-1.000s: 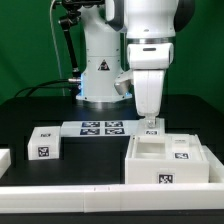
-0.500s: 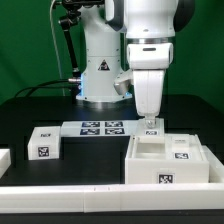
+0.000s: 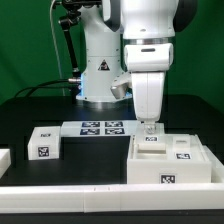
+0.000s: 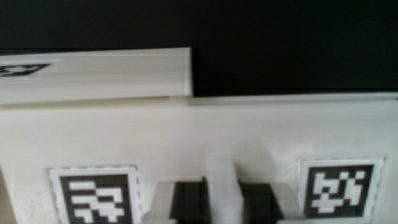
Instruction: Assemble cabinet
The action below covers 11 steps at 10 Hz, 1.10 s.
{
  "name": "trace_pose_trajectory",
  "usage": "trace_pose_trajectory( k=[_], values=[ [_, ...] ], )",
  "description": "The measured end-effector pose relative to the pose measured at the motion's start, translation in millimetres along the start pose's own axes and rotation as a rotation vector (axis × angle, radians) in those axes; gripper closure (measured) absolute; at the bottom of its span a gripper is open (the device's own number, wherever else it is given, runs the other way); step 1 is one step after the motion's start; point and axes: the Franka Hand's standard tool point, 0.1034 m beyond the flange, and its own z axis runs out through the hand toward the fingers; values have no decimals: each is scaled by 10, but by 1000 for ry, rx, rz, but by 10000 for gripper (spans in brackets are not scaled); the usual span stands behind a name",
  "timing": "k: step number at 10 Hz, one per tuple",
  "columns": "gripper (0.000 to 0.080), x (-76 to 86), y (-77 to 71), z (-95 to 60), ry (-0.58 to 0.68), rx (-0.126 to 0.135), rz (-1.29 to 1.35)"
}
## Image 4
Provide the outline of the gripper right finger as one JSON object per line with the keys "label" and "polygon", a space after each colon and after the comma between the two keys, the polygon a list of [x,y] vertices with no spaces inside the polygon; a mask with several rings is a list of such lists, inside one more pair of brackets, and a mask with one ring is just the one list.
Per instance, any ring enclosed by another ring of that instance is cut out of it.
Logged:
{"label": "gripper right finger", "polygon": [[284,214],[268,183],[240,183],[244,196],[244,223],[277,224]]}

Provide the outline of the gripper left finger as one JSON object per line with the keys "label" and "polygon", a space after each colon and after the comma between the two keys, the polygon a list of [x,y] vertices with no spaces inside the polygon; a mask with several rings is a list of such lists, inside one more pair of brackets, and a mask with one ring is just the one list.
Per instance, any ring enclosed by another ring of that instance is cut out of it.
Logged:
{"label": "gripper left finger", "polygon": [[176,224],[212,224],[206,179],[176,183],[171,218],[176,220]]}

